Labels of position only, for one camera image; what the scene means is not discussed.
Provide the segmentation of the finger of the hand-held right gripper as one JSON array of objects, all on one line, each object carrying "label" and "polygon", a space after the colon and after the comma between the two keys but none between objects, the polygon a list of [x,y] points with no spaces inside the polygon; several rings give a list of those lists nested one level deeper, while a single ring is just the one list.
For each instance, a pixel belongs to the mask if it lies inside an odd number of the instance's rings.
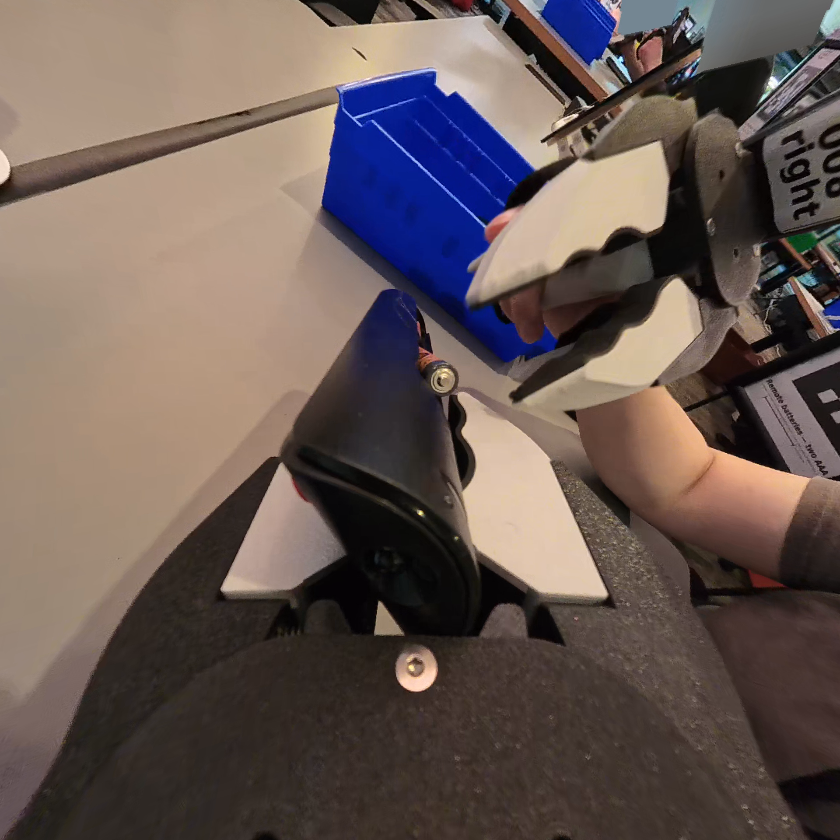
[{"label": "finger of the hand-held right gripper", "polygon": [[615,236],[658,233],[669,183],[662,141],[577,160],[526,202],[478,258],[467,307],[483,308],[546,280],[574,258],[598,256]]},{"label": "finger of the hand-held right gripper", "polygon": [[700,304],[679,277],[631,288],[601,327],[542,364],[509,395],[541,416],[612,403],[646,390],[703,332]]}]

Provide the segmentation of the person's right forearm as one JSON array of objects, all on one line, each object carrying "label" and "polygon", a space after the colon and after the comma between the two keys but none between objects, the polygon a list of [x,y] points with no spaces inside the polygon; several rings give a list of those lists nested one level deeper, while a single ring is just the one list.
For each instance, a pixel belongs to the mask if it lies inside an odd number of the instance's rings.
[{"label": "person's right forearm", "polygon": [[809,480],[711,448],[663,386],[576,411],[587,458],[665,536],[781,581],[785,536]]}]

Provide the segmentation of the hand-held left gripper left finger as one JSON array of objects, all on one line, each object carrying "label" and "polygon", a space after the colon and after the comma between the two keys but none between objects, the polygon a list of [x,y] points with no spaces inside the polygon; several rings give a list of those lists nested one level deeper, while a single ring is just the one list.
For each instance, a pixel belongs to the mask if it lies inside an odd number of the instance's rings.
[{"label": "hand-held left gripper left finger", "polygon": [[229,601],[300,603],[345,555],[318,510],[278,468],[221,585]]}]

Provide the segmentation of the person's torso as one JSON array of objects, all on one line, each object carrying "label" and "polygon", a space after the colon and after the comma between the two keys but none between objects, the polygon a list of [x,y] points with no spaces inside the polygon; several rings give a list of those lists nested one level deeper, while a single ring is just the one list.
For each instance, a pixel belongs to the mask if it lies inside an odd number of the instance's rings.
[{"label": "person's torso", "polygon": [[838,803],[838,483],[814,479],[786,533],[785,589],[707,617],[766,766],[786,794]]}]

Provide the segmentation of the person's right hand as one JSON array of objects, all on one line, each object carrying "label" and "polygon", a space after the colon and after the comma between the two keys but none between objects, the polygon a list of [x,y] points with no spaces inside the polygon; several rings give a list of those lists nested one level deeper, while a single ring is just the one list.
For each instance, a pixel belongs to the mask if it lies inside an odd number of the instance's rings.
[{"label": "person's right hand", "polygon": [[547,309],[543,303],[543,288],[542,282],[532,284],[493,305],[501,320],[512,324],[521,341],[528,344],[538,342],[545,331],[558,339],[594,310],[615,303],[623,295],[618,292]]}]

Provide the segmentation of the white tag sign board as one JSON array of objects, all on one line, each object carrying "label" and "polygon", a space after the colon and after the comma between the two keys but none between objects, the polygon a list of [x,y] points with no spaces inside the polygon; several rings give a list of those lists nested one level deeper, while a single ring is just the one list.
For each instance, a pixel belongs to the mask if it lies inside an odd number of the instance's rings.
[{"label": "white tag sign board", "polygon": [[838,480],[837,332],[739,377],[729,391],[778,469]]}]

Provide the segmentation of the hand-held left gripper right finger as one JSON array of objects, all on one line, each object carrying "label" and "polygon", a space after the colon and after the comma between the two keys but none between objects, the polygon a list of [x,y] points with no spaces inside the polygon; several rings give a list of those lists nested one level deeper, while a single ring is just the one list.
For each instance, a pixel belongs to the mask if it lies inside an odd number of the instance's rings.
[{"label": "hand-held left gripper right finger", "polygon": [[466,392],[463,436],[475,460],[462,496],[479,557],[542,602],[600,605],[608,590],[550,457]]}]

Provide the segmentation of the blue plastic bin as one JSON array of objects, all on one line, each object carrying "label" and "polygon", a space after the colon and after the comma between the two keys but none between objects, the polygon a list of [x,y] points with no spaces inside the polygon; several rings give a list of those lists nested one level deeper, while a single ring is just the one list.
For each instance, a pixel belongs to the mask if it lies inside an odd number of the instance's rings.
[{"label": "blue plastic bin", "polygon": [[337,87],[322,207],[502,362],[552,351],[492,308],[471,311],[468,265],[485,228],[534,169],[477,110],[438,88],[432,69]]},{"label": "blue plastic bin", "polygon": [[541,15],[587,66],[602,57],[617,27],[612,10],[600,1],[548,1]]}]

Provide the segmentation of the orange AAA battery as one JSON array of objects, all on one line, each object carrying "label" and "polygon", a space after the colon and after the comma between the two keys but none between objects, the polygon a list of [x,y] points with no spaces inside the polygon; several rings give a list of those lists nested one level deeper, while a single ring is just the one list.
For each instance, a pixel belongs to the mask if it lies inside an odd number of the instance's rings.
[{"label": "orange AAA battery", "polygon": [[449,362],[420,346],[416,367],[426,384],[438,397],[454,394],[459,386],[459,374]]}]

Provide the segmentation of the black remote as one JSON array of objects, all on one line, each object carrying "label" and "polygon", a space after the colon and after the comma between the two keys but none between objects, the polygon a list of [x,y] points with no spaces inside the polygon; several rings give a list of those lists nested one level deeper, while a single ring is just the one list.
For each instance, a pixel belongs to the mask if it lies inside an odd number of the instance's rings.
[{"label": "black remote", "polygon": [[481,580],[443,404],[417,367],[417,305],[374,300],[280,458],[400,627],[462,636]]}]

